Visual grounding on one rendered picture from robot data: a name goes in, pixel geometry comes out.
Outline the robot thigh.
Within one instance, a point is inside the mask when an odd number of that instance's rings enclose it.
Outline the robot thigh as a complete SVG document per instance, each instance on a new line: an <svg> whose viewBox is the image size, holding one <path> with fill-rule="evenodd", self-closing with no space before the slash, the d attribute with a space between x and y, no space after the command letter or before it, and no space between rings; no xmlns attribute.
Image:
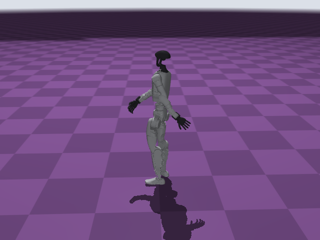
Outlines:
<svg viewBox="0 0 320 240"><path fill-rule="evenodd" d="M166 132L166 122L169 119L169 113L167 113L167 117L164 121L161 122L161 125L159 128L157 129L157 141L158 141L158 146L164 150L168 147L168 143L166 140L164 140L165 138L165 132Z"/></svg>
<svg viewBox="0 0 320 240"><path fill-rule="evenodd" d="M153 155L156 149L161 150L161 152L163 153L162 149L159 146L156 146L157 135L158 135L157 129L160 126L161 126L161 117L159 115L155 115L153 118L150 118L148 120L147 127L146 127L146 138L147 138L149 149Z"/></svg>

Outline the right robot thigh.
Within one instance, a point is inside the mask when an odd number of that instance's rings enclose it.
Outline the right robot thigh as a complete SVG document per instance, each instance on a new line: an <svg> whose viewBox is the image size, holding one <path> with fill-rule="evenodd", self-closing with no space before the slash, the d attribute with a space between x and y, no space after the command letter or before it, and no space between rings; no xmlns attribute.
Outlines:
<svg viewBox="0 0 320 240"><path fill-rule="evenodd" d="M161 125L159 128L157 129L157 141L158 141L158 146L164 150L168 147L168 143L166 140L164 140L165 138L165 132L166 132L166 122L169 119L169 113L167 113L167 117L164 121L161 122Z"/></svg>

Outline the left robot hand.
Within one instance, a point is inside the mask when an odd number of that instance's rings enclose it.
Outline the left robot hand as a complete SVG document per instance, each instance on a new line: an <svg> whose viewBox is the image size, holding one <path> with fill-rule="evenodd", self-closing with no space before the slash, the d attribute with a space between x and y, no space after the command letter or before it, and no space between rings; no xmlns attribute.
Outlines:
<svg viewBox="0 0 320 240"><path fill-rule="evenodd" d="M177 112L176 112L177 113ZM178 114L178 113L177 113ZM172 116L173 117L173 116ZM173 117L174 118L174 117ZM189 124L191 124L189 121L187 121L185 118L183 117L180 117L180 115L178 114L178 117L177 118L174 118L175 120L177 120L177 123L178 123L178 126L179 126L179 129L181 130L181 126L186 130L186 128L188 128L186 125L190 126ZM187 123L189 124L187 124ZM185 125L186 124L186 125ZM180 126L181 125L181 126ZM184 127L184 126L186 127Z"/></svg>

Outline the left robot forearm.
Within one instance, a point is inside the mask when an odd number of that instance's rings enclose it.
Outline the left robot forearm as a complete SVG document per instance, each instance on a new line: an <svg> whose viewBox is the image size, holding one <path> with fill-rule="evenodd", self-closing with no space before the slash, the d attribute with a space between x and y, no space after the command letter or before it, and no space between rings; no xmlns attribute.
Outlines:
<svg viewBox="0 0 320 240"><path fill-rule="evenodd" d="M175 119L179 116L174 109L172 109L172 105L171 102L164 96L161 95L159 97L159 100L163 103L163 106L166 108L166 110L168 110L168 114L172 115Z"/></svg>

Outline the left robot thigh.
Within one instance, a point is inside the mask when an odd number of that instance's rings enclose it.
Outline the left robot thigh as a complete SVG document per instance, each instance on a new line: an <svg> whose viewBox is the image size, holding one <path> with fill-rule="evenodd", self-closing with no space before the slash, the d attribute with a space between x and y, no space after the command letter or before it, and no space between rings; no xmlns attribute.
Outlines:
<svg viewBox="0 0 320 240"><path fill-rule="evenodd" d="M163 153L162 149L159 146L156 146L157 135L158 135L157 129L160 126L161 126L161 117L159 115L155 115L153 118L150 118L148 120L147 127L146 127L146 138L147 138L149 149L153 155L156 149L161 150L161 152Z"/></svg>

